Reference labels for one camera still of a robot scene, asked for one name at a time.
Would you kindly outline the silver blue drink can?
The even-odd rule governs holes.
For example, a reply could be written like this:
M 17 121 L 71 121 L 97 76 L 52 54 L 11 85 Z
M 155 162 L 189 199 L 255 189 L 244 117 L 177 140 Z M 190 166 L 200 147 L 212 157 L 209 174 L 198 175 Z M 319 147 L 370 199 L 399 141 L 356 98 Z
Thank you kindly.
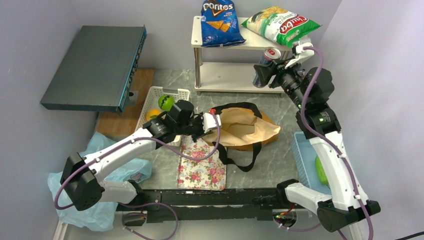
M 270 64 L 273 60 L 278 60 L 280 59 L 282 56 L 281 51 L 278 48 L 275 47 L 266 47 L 263 50 L 262 56 L 259 60 L 259 64 L 261 65 L 268 65 Z M 264 88 L 266 85 L 264 83 L 261 83 L 260 78 L 259 78 L 259 74 L 257 72 L 255 72 L 253 78 L 252 78 L 252 84 L 256 87 L 256 88 Z

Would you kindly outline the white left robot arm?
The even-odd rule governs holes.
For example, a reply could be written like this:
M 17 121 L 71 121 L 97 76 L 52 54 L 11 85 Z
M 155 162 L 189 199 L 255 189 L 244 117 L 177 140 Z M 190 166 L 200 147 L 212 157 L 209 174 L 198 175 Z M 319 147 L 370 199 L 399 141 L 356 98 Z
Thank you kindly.
M 120 182 L 105 178 L 140 155 L 161 147 L 181 155 L 169 145 L 176 136 L 191 136 L 197 140 L 213 130 L 219 132 L 221 125 L 215 109 L 195 114 L 191 102 L 179 100 L 129 137 L 84 157 L 79 153 L 70 155 L 54 197 L 54 206 L 57 210 L 75 207 L 84 211 L 99 202 L 117 202 L 137 210 L 145 203 L 142 188 L 134 180 Z

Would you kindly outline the brown Trader Joe's tote bag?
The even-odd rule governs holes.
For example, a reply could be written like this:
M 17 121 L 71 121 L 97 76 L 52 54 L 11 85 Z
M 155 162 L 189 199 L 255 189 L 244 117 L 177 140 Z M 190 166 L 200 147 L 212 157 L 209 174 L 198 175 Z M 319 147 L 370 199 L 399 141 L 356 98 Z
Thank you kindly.
M 263 146 L 278 139 L 281 127 L 251 102 L 235 102 L 215 106 L 211 109 L 220 117 L 218 157 L 224 165 L 235 165 L 227 149 L 252 152 L 249 165 L 237 167 L 249 172 L 255 164 Z

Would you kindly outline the orange peach toy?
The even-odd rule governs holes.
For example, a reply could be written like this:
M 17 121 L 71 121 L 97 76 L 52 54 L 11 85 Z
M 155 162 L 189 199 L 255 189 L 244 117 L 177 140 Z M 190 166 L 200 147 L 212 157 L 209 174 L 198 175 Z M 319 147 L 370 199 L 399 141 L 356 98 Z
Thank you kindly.
M 145 118 L 147 121 L 152 120 L 154 118 L 156 118 L 158 115 L 160 115 L 162 113 L 161 110 L 153 108 L 147 111 L 147 113 L 145 114 Z

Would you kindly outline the green Chuba cassava chip bag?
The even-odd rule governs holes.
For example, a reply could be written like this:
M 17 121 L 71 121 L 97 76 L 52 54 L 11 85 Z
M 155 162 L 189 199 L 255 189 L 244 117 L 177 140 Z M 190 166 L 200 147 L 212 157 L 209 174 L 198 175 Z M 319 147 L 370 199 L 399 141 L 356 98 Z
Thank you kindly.
M 265 8 L 241 25 L 267 40 L 289 48 L 321 27 L 317 22 L 279 6 Z

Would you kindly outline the green cucumber toy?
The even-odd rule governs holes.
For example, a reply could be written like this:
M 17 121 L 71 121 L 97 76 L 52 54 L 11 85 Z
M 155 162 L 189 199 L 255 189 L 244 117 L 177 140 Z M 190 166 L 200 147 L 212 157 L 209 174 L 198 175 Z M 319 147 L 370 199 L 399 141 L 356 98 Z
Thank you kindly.
M 319 158 L 318 155 L 315 157 L 314 165 L 315 165 L 315 170 L 316 170 L 316 174 L 317 174 L 319 182 L 322 185 L 328 185 L 329 181 L 325 173 L 324 167 L 322 165 L 321 159 Z

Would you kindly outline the green round fruit toy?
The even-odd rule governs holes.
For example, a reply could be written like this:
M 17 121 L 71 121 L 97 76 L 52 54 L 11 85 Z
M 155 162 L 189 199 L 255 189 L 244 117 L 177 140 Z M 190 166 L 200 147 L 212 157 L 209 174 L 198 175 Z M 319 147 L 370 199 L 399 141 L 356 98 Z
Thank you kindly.
M 169 111 L 175 103 L 173 96 L 169 94 L 163 94 L 158 99 L 158 106 L 162 111 Z

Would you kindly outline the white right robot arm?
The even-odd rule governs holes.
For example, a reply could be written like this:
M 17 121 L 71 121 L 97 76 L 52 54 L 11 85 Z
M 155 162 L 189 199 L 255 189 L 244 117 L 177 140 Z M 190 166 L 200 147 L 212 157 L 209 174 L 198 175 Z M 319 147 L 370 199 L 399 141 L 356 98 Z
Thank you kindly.
M 314 67 L 301 76 L 298 64 L 286 68 L 282 60 L 255 64 L 254 70 L 262 84 L 281 87 L 298 107 L 297 124 L 319 157 L 330 188 L 325 194 L 298 180 L 286 180 L 277 185 L 276 203 L 282 208 L 292 203 L 304 207 L 331 233 L 379 213 L 379 203 L 368 198 L 355 177 L 339 120 L 328 105 L 335 89 L 331 72 Z

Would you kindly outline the light blue cartoon plastic bag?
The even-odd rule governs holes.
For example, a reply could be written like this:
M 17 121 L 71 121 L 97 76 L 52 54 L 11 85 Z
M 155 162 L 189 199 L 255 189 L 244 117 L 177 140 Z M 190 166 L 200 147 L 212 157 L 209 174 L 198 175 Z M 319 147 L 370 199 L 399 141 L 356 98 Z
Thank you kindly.
M 123 183 L 134 179 L 135 174 L 140 174 L 134 179 L 136 183 L 150 178 L 152 163 L 140 159 L 138 156 L 154 150 L 156 142 L 151 137 L 141 139 L 140 136 L 129 136 L 115 142 L 96 132 L 89 141 L 86 151 L 80 152 L 80 156 L 87 157 L 90 161 L 91 155 L 98 157 L 123 143 L 128 143 L 128 145 L 93 165 L 96 170 L 100 171 L 101 180 Z M 99 202 L 82 211 L 71 206 L 63 210 L 58 209 L 56 212 L 59 220 L 63 223 L 79 228 L 87 227 L 94 232 L 105 232 L 113 229 L 117 206 L 116 202 Z

